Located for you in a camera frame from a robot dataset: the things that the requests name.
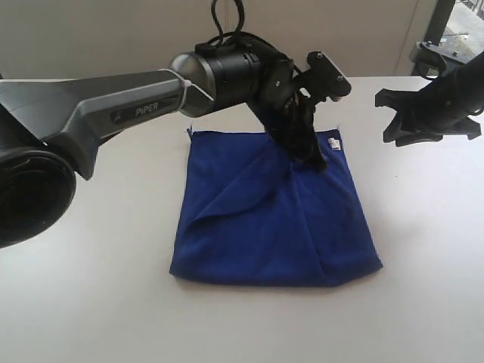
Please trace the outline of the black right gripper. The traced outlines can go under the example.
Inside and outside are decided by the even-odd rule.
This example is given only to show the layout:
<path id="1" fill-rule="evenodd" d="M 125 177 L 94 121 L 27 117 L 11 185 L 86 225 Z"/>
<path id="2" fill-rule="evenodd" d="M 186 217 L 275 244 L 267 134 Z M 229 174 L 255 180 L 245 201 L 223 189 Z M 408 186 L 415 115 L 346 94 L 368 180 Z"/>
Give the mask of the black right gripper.
<path id="1" fill-rule="evenodd" d="M 411 60 L 438 72 L 418 91 L 383 88 L 375 95 L 376 107 L 396 114 L 383 131 L 384 143 L 404 147 L 439 142 L 447 135 L 477 138 L 481 125 L 472 120 L 483 113 L 483 54 L 465 60 L 441 48 L 416 48 Z"/>

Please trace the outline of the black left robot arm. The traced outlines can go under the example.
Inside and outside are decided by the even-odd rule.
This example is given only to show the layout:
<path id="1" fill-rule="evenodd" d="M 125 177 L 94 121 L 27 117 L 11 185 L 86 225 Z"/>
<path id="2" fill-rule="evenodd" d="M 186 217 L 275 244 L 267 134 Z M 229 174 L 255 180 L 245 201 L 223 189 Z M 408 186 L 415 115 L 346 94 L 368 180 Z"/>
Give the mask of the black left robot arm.
<path id="1" fill-rule="evenodd" d="M 239 33 L 199 43 L 165 69 L 64 81 L 1 83 L 1 246 L 50 228 L 90 179 L 100 147 L 170 113 L 190 118 L 246 104 L 298 160 L 323 165 L 312 114 L 322 99 L 320 51 L 308 69 L 261 38 Z"/>

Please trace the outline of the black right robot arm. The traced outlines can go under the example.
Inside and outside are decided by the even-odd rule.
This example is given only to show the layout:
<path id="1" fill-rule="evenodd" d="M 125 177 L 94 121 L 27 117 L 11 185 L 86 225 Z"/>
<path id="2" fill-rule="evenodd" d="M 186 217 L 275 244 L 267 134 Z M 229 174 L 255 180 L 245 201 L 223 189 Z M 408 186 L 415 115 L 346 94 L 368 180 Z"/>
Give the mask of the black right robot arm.
<path id="1" fill-rule="evenodd" d="M 396 112 L 383 141 L 397 147 L 438 142 L 449 135 L 478 138 L 481 125 L 471 118 L 483 113 L 483 54 L 418 91 L 383 88 L 375 95 L 375 106 Z"/>

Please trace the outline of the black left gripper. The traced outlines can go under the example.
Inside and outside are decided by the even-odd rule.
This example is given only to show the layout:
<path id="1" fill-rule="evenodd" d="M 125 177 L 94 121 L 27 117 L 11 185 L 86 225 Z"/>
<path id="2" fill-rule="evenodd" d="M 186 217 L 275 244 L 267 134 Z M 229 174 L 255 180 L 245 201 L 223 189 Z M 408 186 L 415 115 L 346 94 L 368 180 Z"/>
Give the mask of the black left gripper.
<path id="1" fill-rule="evenodd" d="M 265 133 L 301 167 L 323 172 L 328 164 L 314 130 L 315 108 L 302 94 L 292 59 L 275 48 L 253 47 L 259 60 L 257 86 L 247 106 Z"/>

